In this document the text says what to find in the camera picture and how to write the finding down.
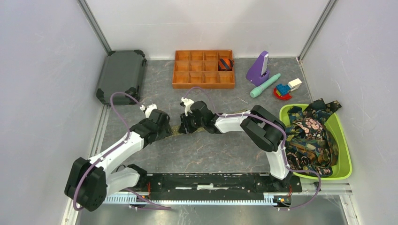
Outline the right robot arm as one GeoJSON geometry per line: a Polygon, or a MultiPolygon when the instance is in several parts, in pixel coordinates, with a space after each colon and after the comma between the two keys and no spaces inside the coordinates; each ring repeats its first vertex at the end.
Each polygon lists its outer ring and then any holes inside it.
{"type": "Polygon", "coordinates": [[[276,191],[284,191],[290,185],[287,160],[283,157],[286,139],[284,124],[260,105],[251,110],[234,114],[217,114],[208,109],[204,101],[181,99],[184,113],[180,115],[178,132],[191,134],[204,129],[210,134],[244,132],[261,150],[266,152],[271,186],[276,191]]]}

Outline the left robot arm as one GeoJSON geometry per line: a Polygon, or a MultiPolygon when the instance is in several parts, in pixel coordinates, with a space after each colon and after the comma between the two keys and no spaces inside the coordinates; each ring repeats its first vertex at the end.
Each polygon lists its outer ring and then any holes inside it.
{"type": "Polygon", "coordinates": [[[127,133],[105,151],[89,159],[79,157],[71,167],[64,194],[72,199],[75,210],[96,210],[109,195],[125,188],[142,191],[147,177],[132,167],[116,172],[128,157],[155,141],[171,136],[169,115],[155,105],[145,118],[128,128],[127,133]]]}

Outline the green gold vine tie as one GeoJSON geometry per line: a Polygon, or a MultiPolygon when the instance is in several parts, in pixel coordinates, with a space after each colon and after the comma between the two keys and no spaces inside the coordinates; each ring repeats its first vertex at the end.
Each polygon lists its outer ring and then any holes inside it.
{"type": "MultiPolygon", "coordinates": [[[[247,109],[243,109],[243,110],[239,110],[239,111],[235,111],[235,112],[233,112],[232,114],[236,114],[236,113],[244,113],[244,112],[246,112],[246,111],[248,111],[247,109]]],[[[188,132],[187,131],[182,131],[182,128],[181,128],[181,126],[180,125],[174,125],[174,126],[172,126],[171,127],[171,131],[172,131],[172,134],[171,134],[171,136],[177,136],[177,135],[184,135],[184,134],[188,134],[188,132]]],[[[198,128],[197,130],[195,130],[194,131],[194,133],[198,133],[198,132],[207,132],[204,128],[198,128]]]]}

